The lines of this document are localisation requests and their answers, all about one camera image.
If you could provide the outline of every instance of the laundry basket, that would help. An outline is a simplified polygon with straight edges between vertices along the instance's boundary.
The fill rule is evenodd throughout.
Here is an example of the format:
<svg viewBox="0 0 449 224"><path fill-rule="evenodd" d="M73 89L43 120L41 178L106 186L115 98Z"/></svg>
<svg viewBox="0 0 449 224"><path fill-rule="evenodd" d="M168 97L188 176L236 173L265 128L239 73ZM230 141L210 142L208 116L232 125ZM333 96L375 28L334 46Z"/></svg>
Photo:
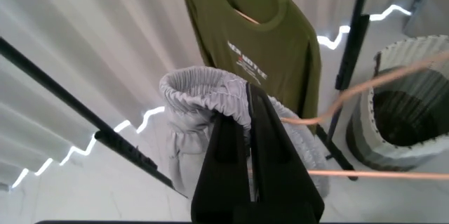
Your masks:
<svg viewBox="0 0 449 224"><path fill-rule="evenodd" d="M375 76L449 50L449 37L396 42L375 57ZM349 150L363 164L407 171L449 148L449 62L371 88L347 127Z"/></svg>

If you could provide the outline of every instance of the rose gold wire hanger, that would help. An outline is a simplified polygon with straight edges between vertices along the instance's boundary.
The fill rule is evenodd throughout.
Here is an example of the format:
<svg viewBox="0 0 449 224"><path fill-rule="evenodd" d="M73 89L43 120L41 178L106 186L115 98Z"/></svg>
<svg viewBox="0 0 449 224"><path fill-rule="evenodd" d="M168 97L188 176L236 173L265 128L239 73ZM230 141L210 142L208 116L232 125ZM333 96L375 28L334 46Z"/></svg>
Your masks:
<svg viewBox="0 0 449 224"><path fill-rule="evenodd" d="M248 17L242 12L235 10L239 15L245 19L259 24L256 20ZM441 62L449 59L449 51L439 53L438 55L416 62L410 66L403 67L398 70L394 70L388 74L383 74L382 76L375 77L370 81L366 81L362 84L358 84L346 91L343 91L340 97L329 107L328 111L323 115L312 118L312 119L294 119L294 118L281 118L282 122L297 125L314 125L324 119L331 117L342 105L343 103L363 91L369 88L381 86L383 84L389 83L400 77L412 74L419 70L423 70L430 66L433 62ZM429 180L449 180L449 174L447 173L422 173L422 172L397 172L397 171L332 171L332 170L307 170L312 176L360 176L369 178L407 178L407 179L429 179Z"/></svg>

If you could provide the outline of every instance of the floor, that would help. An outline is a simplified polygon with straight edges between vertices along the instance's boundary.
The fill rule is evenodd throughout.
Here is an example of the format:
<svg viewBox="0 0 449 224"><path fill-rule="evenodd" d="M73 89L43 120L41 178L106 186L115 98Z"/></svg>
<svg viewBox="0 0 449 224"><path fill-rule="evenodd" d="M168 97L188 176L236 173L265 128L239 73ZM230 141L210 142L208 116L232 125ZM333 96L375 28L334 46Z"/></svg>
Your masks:
<svg viewBox="0 0 449 224"><path fill-rule="evenodd" d="M402 21L400 15L393 15L383 22L372 22L351 84L369 78L378 50L405 38L400 32ZM343 48L339 46L334 51L321 48L320 112L337 96L333 85ZM356 169L367 170L352 157L344 142L345 126L353 108L350 101L344 106L334 141ZM329 121L323 127L327 129L328 124ZM156 114L140 134L130 126L121 134L167 174L164 129L164 114ZM418 171L449 173L449 166L445 165L448 162L449 155L443 153ZM334 160L328 163L330 169L339 169ZM347 178L331 178L325 203L322 222L447 222L449 182L362 178L352 182ZM0 194L0 224L50 219L188 221L188 208L186 199L96 143L89 156L74 154L64 166L52 164L42 176L28 176L14 191Z"/></svg>

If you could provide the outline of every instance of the shirt neckline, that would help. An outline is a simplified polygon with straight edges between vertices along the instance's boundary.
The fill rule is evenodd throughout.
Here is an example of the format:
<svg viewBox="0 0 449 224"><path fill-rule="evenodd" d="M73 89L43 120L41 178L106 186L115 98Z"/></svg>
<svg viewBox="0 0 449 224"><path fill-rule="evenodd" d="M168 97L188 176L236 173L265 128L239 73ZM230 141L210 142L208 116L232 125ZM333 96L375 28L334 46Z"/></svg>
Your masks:
<svg viewBox="0 0 449 224"><path fill-rule="evenodd" d="M226 10L226 12L229 13L229 15L237 22L240 22L242 25L247 27L248 29L252 29L255 31L269 31L271 29L274 29L279 25L279 23L282 21L286 9L287 9L287 0L277 0L278 1L278 11L276 15L269 20L268 22L255 24L247 19L245 19L243 16L238 14L236 10L229 4L228 0L218 0L220 2L220 5L223 6L223 8Z"/></svg>

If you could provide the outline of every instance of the olive green shirt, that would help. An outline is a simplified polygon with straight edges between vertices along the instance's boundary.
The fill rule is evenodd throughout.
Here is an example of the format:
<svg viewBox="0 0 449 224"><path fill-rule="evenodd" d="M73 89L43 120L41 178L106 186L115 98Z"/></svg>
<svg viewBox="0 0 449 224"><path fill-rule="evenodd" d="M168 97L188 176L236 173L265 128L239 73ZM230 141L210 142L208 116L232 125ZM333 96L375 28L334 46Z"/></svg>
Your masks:
<svg viewBox="0 0 449 224"><path fill-rule="evenodd" d="M205 65L261 86L299 117L316 117L319 45L291 0L185 1Z"/></svg>

